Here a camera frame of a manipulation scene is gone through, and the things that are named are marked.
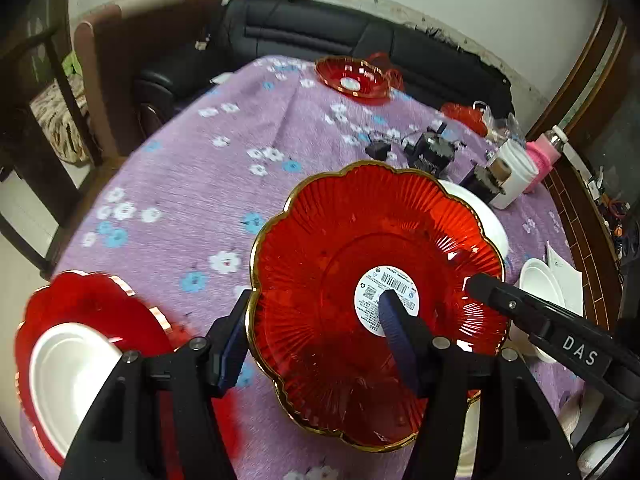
qr code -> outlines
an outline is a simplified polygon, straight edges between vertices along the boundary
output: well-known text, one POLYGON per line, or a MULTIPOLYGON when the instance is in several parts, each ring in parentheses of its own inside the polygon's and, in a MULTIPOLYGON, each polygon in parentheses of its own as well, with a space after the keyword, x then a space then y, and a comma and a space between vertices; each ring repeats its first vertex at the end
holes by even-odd
POLYGON ((368 300, 373 300, 373 297, 376 295, 376 289, 372 286, 367 287, 367 290, 364 292, 364 297, 368 300))

red scalloped plate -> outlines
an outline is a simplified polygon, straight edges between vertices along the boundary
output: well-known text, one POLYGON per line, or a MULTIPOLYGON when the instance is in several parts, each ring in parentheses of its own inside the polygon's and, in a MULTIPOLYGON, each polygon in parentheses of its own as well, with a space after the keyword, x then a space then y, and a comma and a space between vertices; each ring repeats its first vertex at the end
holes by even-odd
POLYGON ((254 243, 250 348, 293 421, 373 452, 410 442, 426 406, 356 312, 356 288, 378 266, 411 278, 434 335, 496 354, 508 329, 463 292, 476 272, 504 278, 497 249, 430 175, 361 161, 299 184, 254 243))
POLYGON ((319 59, 316 61, 316 73, 325 85, 368 104, 385 102, 391 88, 382 70, 353 57, 319 59))
MULTIPOLYGON (((27 304, 24 321, 15 335, 16 388, 24 411, 33 424, 42 449, 60 467, 64 457, 48 439, 33 406, 29 385, 31 352, 49 328, 76 322, 102 333, 121 352, 136 349, 144 356, 173 351, 191 335, 178 324, 171 325, 157 307, 147 306, 126 282, 103 273, 87 274, 68 270, 57 275, 50 285, 34 292, 27 304)), ((172 407, 169 396, 160 399, 162 444, 168 477, 180 480, 182 472, 172 444, 172 407)), ((227 394, 214 404, 223 439, 233 456, 238 448, 238 432, 232 419, 233 395, 227 394)))

floral tablecloth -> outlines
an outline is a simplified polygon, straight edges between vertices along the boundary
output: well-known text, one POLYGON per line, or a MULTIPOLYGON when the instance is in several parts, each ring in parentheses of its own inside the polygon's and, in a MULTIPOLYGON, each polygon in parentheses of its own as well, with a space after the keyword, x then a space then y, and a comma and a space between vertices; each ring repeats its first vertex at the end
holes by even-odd
MULTIPOLYGON (((280 212, 306 176, 368 158, 368 134, 395 141, 388 162, 406 166, 400 140, 437 127, 436 110, 395 91, 388 104, 366 107, 319 83, 313 65, 268 57, 245 66, 159 130, 126 161, 86 216, 57 271, 117 274, 194 333, 228 314, 249 285, 255 235, 280 212)), ((446 135, 466 143, 446 177, 458 182, 491 146, 449 121, 446 135)), ((524 261, 544 259, 545 244, 572 261, 558 212, 542 185, 496 211, 510 240, 508 282, 524 261)), ((558 412, 581 382, 562 365, 532 371, 558 412)), ((293 424, 271 381, 248 356, 238 389, 241 480, 401 478, 411 446, 368 454, 293 424)), ((33 453, 37 446, 26 437, 33 453)), ((54 467, 43 467, 47 480, 54 467)))

white sticker label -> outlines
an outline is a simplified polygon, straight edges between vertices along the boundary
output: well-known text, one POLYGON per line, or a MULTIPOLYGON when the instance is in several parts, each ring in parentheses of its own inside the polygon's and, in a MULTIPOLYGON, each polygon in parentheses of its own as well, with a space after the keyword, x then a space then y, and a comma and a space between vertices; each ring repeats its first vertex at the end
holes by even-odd
POLYGON ((340 84, 347 90, 357 92, 360 90, 360 83, 352 77, 343 77, 340 79, 340 84))
POLYGON ((390 266, 371 269, 358 282, 353 303, 358 319, 364 328, 380 337, 384 337, 385 332, 382 330, 378 317, 378 299, 380 294, 389 289, 396 291, 411 316, 417 316, 420 309, 418 289, 415 288, 414 280, 402 270, 390 266))

metal screw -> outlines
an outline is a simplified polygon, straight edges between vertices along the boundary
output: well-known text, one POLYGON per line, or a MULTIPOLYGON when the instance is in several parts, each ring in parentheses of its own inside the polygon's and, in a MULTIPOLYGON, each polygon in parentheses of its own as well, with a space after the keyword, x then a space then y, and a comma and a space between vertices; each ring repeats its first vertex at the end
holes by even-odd
POLYGON ((137 350, 127 350, 126 352, 124 352, 124 354, 122 354, 122 360, 126 363, 132 363, 138 357, 140 357, 140 352, 138 352, 137 350))
POLYGON ((207 345, 207 339, 205 337, 194 337, 189 341, 189 348, 191 350, 202 350, 207 345))
POLYGON ((449 346, 451 345, 451 342, 446 337, 438 336, 433 338, 433 345, 438 350, 444 350, 449 348, 449 346))
POLYGON ((500 352, 500 355, 509 362, 515 361, 518 358, 518 353, 513 348, 505 348, 500 352))

